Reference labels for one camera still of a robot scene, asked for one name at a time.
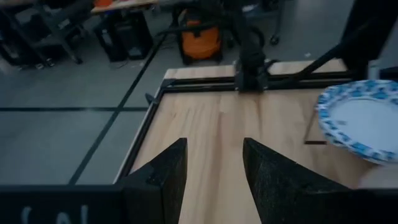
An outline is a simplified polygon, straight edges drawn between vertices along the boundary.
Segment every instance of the table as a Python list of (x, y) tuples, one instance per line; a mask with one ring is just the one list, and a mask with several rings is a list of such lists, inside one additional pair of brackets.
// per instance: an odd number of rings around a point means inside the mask
[(159, 0), (127, 0), (127, 1), (115, 1), (111, 5), (106, 7), (95, 7), (91, 10), (91, 13), (106, 12), (112, 10), (129, 9), (137, 6), (145, 6), (150, 4), (157, 4)]
[[(297, 72), (311, 62), (281, 62), (273, 75)], [(344, 71), (332, 60), (319, 71)], [(165, 78), (232, 77), (232, 66), (170, 69)], [(260, 223), (244, 173), (244, 137), (252, 137), (302, 166), (347, 187), (374, 164), (331, 145), (304, 145), (322, 90), (265, 93), (167, 93), (163, 96), (132, 171), (178, 138), (188, 138), (188, 176), (180, 223)], [(312, 133), (319, 135), (317, 126)]]

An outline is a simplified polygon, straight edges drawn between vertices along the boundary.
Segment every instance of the wooden tabletop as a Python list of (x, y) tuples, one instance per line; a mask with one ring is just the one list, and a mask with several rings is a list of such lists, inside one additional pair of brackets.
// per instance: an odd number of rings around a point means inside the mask
[(145, 6), (148, 4), (157, 4), (158, 0), (126, 0), (126, 1), (114, 1), (111, 5), (106, 7), (95, 7), (91, 10), (91, 13), (106, 12), (119, 9), (129, 9), (137, 6)]
[[(279, 66), (280, 71), (288, 70), (283, 64)], [(302, 66), (304, 63), (296, 64), (296, 68)], [(169, 70), (166, 77), (171, 74), (183, 78), (227, 77), (233, 75), (231, 69), (183, 68)], [(337, 64), (328, 68), (341, 69), (344, 67)], [(143, 166), (178, 138), (188, 139), (188, 176), (181, 224), (260, 223), (244, 173), (245, 137), (252, 137), (320, 175), (355, 188), (373, 164), (334, 146), (303, 144), (321, 91), (166, 94), (132, 170)]]

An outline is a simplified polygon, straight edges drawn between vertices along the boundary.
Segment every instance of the orange shop vacuum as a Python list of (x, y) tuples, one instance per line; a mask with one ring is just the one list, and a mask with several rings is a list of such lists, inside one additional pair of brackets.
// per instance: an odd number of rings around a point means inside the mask
[(169, 29), (159, 34), (177, 35), (178, 48), (184, 65), (199, 60), (223, 59), (220, 28), (192, 9), (173, 9), (173, 22)]

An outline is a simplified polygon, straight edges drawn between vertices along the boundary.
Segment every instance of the metal bracket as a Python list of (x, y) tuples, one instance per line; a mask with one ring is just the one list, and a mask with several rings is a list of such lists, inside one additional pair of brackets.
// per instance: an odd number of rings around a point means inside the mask
[(159, 100), (156, 100), (151, 94), (145, 93), (145, 99), (147, 100), (148, 104), (150, 105), (151, 103), (154, 103), (158, 105), (160, 102)]
[(161, 88), (166, 88), (170, 85), (172, 85), (174, 83), (176, 79), (175, 78), (165, 78), (162, 82), (162, 84), (160, 84)]
[(368, 79), (377, 80), (380, 79), (380, 60), (372, 60), (368, 63)]

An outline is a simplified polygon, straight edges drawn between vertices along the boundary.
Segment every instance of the black case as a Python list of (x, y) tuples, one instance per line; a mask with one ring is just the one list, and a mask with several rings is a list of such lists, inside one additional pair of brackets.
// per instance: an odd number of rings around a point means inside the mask
[(111, 15), (95, 28), (95, 34), (111, 62), (144, 59), (153, 46), (141, 11)]

